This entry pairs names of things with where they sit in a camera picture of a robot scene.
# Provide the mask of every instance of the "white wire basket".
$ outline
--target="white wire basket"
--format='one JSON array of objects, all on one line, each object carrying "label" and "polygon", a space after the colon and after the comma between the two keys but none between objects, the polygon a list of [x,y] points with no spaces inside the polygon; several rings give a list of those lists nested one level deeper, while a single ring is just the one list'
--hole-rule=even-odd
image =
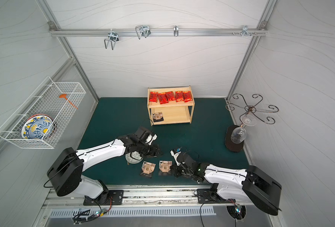
[{"label": "white wire basket", "polygon": [[[78,82],[54,82],[50,77],[0,127],[0,137],[19,148],[54,149],[85,95]],[[51,118],[51,127],[40,139],[24,139],[22,130],[34,115]]]}]

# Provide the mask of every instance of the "red snack bag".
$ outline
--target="red snack bag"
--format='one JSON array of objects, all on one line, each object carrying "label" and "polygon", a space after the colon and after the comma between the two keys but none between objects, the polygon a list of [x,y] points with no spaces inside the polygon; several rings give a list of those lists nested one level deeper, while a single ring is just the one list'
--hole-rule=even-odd
[{"label": "red snack bag", "polygon": [[176,102],[184,101],[183,92],[175,92]]},{"label": "red snack bag", "polygon": [[157,94],[158,92],[150,92],[150,102],[157,102]]},{"label": "red snack bag", "polygon": [[174,92],[167,92],[166,95],[167,95],[167,100],[168,100],[169,102],[175,100]]},{"label": "red snack bag", "polygon": [[189,102],[192,100],[192,93],[190,91],[183,92],[184,102]]},{"label": "red snack bag", "polygon": [[168,102],[169,102],[169,101],[168,101],[168,97],[167,97],[167,95],[166,95],[165,92],[163,92],[163,93],[159,93],[158,96],[159,96],[160,104],[165,104],[165,103],[168,103]]}]

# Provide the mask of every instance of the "wooden shelf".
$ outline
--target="wooden shelf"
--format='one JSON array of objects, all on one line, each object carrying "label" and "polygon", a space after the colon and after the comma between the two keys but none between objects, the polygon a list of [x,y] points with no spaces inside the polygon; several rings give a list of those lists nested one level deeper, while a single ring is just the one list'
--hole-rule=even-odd
[{"label": "wooden shelf", "polygon": [[[160,102],[149,102],[150,92],[170,92],[173,91],[192,91],[191,87],[182,87],[182,88],[156,88],[147,90],[147,110],[149,112],[149,117],[152,119],[153,113],[162,112],[163,121],[154,122],[154,125],[165,125],[165,124],[177,124],[177,123],[191,123],[192,114],[194,111],[195,101],[192,95],[192,101],[189,102],[175,102],[171,101],[166,104],[160,104]],[[189,113],[189,106],[192,107],[192,112]]]}]

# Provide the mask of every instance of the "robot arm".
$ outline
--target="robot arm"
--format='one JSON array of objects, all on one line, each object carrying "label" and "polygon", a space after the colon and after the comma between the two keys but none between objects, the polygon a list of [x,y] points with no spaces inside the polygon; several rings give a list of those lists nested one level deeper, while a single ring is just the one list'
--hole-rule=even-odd
[{"label": "robot arm", "polygon": [[278,215],[281,185],[256,166],[241,170],[226,169],[209,163],[197,163],[179,149],[170,153],[176,161],[171,166],[175,177],[185,175],[198,183],[207,181],[213,184],[208,195],[211,200],[252,201],[261,211]]},{"label": "robot arm", "polygon": [[132,152],[138,152],[142,158],[162,155],[159,147],[152,145],[156,138],[156,134],[140,127],[134,134],[117,137],[97,147],[77,151],[66,148],[47,171],[47,175],[58,196],[74,192],[104,204],[109,198],[105,184],[83,176],[82,172],[102,161]]}]

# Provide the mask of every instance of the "orange spatula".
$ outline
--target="orange spatula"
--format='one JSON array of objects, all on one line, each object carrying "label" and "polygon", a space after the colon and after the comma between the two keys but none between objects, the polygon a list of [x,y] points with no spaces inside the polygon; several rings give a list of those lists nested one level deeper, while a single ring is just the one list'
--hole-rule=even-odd
[{"label": "orange spatula", "polygon": [[[66,98],[66,94],[61,94],[61,95],[59,95],[59,98],[65,98],[66,100],[68,100],[68,99]],[[76,106],[74,106],[74,104],[73,104],[72,102],[70,102],[69,100],[68,100],[68,102],[69,102],[73,107],[75,107],[76,109],[78,109]]]}]

